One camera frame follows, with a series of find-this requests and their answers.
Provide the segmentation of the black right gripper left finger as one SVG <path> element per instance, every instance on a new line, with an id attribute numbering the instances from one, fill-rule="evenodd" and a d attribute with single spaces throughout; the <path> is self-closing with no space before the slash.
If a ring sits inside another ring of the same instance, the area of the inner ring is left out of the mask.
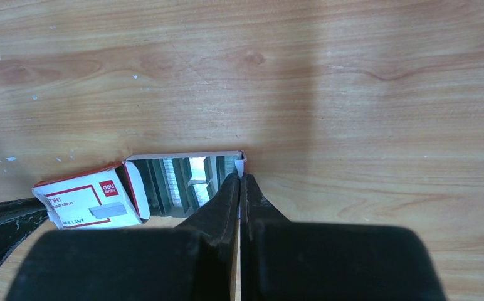
<path id="1" fill-rule="evenodd" d="M 240 179 L 173 228 L 55 230 L 24 259 L 8 300 L 230 300 Z"/>

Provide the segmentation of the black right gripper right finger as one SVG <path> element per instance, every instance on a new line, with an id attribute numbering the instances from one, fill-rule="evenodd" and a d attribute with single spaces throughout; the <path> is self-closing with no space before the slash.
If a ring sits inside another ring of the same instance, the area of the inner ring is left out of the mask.
<path id="1" fill-rule="evenodd" d="M 419 236 L 398 226 L 290 221 L 241 180 L 243 300 L 444 300 Z"/>

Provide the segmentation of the grey staple strip box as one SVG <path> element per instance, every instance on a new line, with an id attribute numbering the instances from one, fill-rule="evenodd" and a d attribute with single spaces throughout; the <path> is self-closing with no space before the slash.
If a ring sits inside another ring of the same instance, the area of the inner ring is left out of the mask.
<path id="1" fill-rule="evenodd" d="M 226 178 L 245 172 L 245 153 L 235 151 L 133 155 L 122 162 L 140 219 L 186 218 L 218 192 Z"/>

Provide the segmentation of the small red white staple box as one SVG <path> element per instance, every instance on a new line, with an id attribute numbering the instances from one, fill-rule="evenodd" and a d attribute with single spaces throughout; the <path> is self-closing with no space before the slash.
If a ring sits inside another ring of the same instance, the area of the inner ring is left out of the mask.
<path id="1" fill-rule="evenodd" d="M 150 216 L 140 172 L 130 162 L 40 181 L 32 193 L 60 230 L 136 226 Z"/>

